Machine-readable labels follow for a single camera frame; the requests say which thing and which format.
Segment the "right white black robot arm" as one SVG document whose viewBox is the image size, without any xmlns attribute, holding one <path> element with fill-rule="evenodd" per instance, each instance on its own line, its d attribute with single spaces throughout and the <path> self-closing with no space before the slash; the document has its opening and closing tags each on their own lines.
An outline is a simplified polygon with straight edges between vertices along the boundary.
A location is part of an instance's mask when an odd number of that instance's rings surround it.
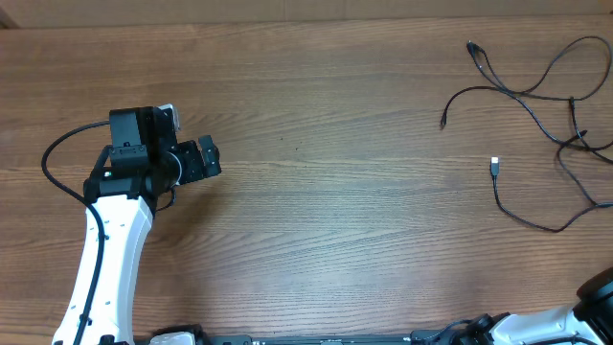
<svg viewBox="0 0 613 345">
<path fill-rule="evenodd" d="M 612 344 L 612 269 L 586 281 L 579 301 L 532 314 L 484 314 L 451 337 L 452 345 Z"/>
</svg>

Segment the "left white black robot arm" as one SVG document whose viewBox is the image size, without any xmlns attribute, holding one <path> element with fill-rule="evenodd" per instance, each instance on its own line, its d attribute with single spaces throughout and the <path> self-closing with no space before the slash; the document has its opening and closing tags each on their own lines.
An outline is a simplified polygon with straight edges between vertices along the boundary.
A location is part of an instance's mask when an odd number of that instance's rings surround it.
<svg viewBox="0 0 613 345">
<path fill-rule="evenodd" d="M 110 111 L 105 146 L 76 193 L 86 229 L 70 303 L 56 344 L 132 344 L 133 301 L 143 247 L 160 208 L 159 196 L 221 173 L 208 136 L 183 143 L 178 110 L 170 103 Z"/>
</svg>

